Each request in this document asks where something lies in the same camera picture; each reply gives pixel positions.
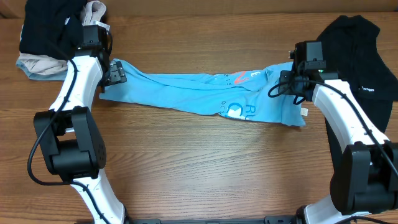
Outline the light blue printed t-shirt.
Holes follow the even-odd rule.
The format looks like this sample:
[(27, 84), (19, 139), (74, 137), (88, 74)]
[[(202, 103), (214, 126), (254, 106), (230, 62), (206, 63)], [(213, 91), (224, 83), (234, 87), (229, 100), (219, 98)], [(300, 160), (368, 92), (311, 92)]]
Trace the light blue printed t-shirt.
[(232, 74), (144, 73), (121, 62), (126, 82), (108, 86), (100, 99), (170, 108), (200, 115), (304, 126), (302, 109), (293, 96), (274, 95), (280, 72), (292, 63), (280, 63), (259, 70)]

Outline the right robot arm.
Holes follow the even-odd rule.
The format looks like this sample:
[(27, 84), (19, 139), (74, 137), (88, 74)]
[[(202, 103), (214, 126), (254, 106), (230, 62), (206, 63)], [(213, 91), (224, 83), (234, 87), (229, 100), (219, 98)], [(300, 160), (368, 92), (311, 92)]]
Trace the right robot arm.
[(278, 95), (294, 104), (311, 101), (323, 113), (340, 145), (330, 194), (298, 209), (292, 223), (349, 223), (397, 209), (397, 144), (367, 117), (350, 85), (332, 72), (322, 43), (304, 41), (289, 53), (291, 70), (280, 73)]

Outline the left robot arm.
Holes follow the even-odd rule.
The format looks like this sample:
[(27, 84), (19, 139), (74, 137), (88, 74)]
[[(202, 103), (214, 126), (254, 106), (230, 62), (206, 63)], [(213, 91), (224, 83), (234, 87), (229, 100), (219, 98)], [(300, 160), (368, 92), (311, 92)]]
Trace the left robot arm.
[(105, 174), (106, 146), (91, 114), (97, 88), (124, 83), (121, 62), (110, 60), (113, 39), (101, 25), (83, 28), (83, 42), (69, 59), (67, 75), (57, 99), (47, 111), (34, 116), (37, 140), (27, 162), (29, 177), (36, 178), (32, 159), (42, 151), (47, 170), (73, 187), (93, 216), (93, 223), (130, 223), (128, 212), (113, 192)]

